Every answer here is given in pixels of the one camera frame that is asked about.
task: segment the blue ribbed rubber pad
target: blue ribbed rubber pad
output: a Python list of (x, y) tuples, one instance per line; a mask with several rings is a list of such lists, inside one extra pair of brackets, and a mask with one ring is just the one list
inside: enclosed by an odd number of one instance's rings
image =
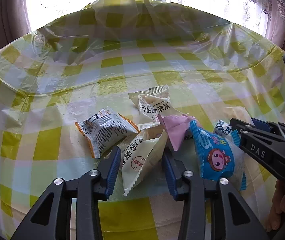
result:
[(117, 147), (117, 152), (111, 163), (110, 170), (108, 172), (107, 179), (106, 179), (105, 195), (107, 196), (107, 198), (109, 198), (109, 196), (114, 191), (120, 164), (121, 164), (121, 150)]
[(164, 154), (162, 157), (162, 166), (163, 166), (164, 174), (166, 177), (169, 193), (170, 193), (170, 195), (173, 196), (173, 199), (176, 200), (178, 197), (178, 192), (176, 189), (177, 188), (176, 178), (175, 178), (175, 175), (173, 173), (173, 169), (171, 167), (171, 164), (170, 164), (168, 158), (166, 157), (166, 154)]

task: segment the blue snack package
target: blue snack package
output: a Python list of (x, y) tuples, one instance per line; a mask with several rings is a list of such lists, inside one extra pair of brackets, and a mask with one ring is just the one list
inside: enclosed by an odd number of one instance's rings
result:
[(206, 131), (198, 127), (195, 121), (190, 122), (190, 130), (194, 137), (201, 177), (215, 181), (221, 177), (228, 178), (236, 189), (240, 189), (244, 174), (244, 152), (235, 145), (233, 137), (229, 136), (228, 139)]

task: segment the human hand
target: human hand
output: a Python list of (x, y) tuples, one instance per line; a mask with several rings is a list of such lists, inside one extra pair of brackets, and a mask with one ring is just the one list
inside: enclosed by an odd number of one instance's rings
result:
[(277, 230), (279, 228), (282, 212), (285, 212), (284, 182), (277, 180), (276, 190), (272, 198), (272, 206), (265, 224), (265, 229), (267, 232), (270, 232), (271, 230)]

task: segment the pile of snack packages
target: pile of snack packages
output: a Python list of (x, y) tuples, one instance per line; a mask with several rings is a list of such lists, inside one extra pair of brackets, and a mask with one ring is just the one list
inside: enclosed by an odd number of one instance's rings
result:
[(194, 139), (202, 178), (224, 177), (235, 188), (245, 188), (244, 152), (238, 147), (237, 130), (232, 131), (228, 123), (219, 120), (213, 132), (204, 130), (195, 117), (171, 105), (167, 85), (129, 93), (129, 98), (139, 109), (137, 125), (110, 107), (75, 123), (93, 158), (104, 157), (113, 146), (121, 149), (125, 196), (161, 160), (165, 146), (174, 153), (184, 139)]

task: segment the plastic tablecloth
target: plastic tablecloth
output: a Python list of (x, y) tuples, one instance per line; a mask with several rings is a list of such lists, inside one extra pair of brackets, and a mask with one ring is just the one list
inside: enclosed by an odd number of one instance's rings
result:
[[(167, 84), (173, 106), (207, 130), (233, 106), (285, 123), (283, 54), (245, 27), (151, 0), (97, 0), (7, 45), (0, 50), (0, 233), (13, 235), (54, 178), (79, 178), (97, 165), (74, 121), (105, 106), (138, 121), (129, 92)], [(187, 142), (178, 156), (187, 168), (193, 147)], [(263, 221), (275, 178), (249, 157), (245, 172), (242, 195)], [(110, 200), (99, 203), (104, 239), (176, 239), (182, 206), (160, 167), (128, 197), (118, 176)]]

